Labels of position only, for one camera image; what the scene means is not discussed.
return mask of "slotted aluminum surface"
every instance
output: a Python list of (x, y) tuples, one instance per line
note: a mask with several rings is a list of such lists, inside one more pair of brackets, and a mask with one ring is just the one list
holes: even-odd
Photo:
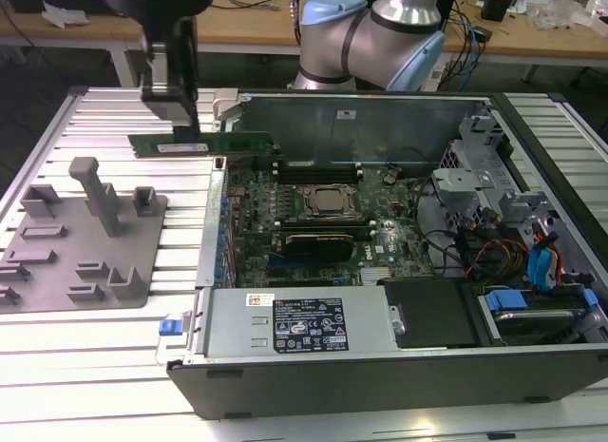
[[(608, 145), (567, 103), (546, 94), (507, 98), (539, 139), (604, 230), (608, 231)], [(521, 156), (513, 161), (531, 190), (541, 187)]]
[[(207, 129), (212, 120), (212, 96), (210, 90), (200, 93), (200, 121)], [(222, 442), (462, 441), (487, 440), (487, 432), (514, 432), (517, 440), (526, 441), (605, 441), (608, 381), (562, 402), (542, 405), (236, 421), (198, 419), (164, 368), (156, 364), (155, 349), (159, 320), (193, 305), (209, 161), (136, 161), (126, 133), (169, 127), (142, 105), (135, 89), (91, 89), (73, 103), (66, 117), (59, 118), (58, 132), (51, 138), (56, 139), (55, 145), (41, 159), (44, 163), (37, 169), (35, 181), (52, 178), (63, 196), (80, 195), (67, 175), (68, 162), (74, 155), (94, 155), (100, 160), (102, 180), (114, 183), (119, 191), (141, 183), (161, 187), (159, 191), (169, 198), (170, 210), (164, 221), (151, 296), (143, 308), (0, 317), (3, 442), (192, 437)], [(564, 131), (574, 133), (566, 121), (562, 122)], [(6, 247), (23, 216), (15, 211), (17, 207), (18, 203), (0, 221), (0, 249)], [(171, 339), (176, 349), (184, 341), (183, 337)]]

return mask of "robotic arm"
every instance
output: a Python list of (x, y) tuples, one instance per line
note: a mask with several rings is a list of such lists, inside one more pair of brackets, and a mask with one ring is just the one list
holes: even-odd
[(105, 1), (142, 25), (149, 65), (142, 79), (143, 102), (171, 121), (177, 143), (195, 142), (200, 131), (195, 16), (213, 0)]
[[(197, 112), (195, 16), (213, 0), (106, 0), (143, 27), (149, 69), (142, 100), (171, 121), (177, 143), (193, 143)], [(439, 57), (437, 0), (309, 0), (302, 14), (295, 88), (354, 88), (353, 76), (388, 90), (415, 90)]]
[(295, 88), (353, 88), (352, 76), (386, 90), (416, 90), (439, 58), (437, 0), (308, 0)]

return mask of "motherboard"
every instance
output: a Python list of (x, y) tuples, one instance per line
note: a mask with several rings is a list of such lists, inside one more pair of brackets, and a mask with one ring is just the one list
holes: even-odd
[(375, 285), (431, 275), (412, 217), (420, 180), (397, 179), (379, 166), (353, 171), (356, 178), (342, 179), (351, 183), (285, 183), (276, 171), (234, 164), (237, 287)]

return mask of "open computer chassis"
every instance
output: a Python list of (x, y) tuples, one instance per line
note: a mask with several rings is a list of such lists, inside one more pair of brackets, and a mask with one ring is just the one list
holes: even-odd
[(608, 237), (505, 96), (216, 97), (199, 293), (167, 325), (198, 415), (536, 403), (608, 375)]

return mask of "gray 3d-printed holder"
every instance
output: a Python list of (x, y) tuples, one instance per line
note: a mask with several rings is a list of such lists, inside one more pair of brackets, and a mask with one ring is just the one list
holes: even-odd
[(87, 198), (29, 188), (21, 200), (27, 214), (0, 260), (0, 314), (145, 304), (167, 198), (154, 187), (117, 197), (98, 167), (91, 157), (69, 167)]

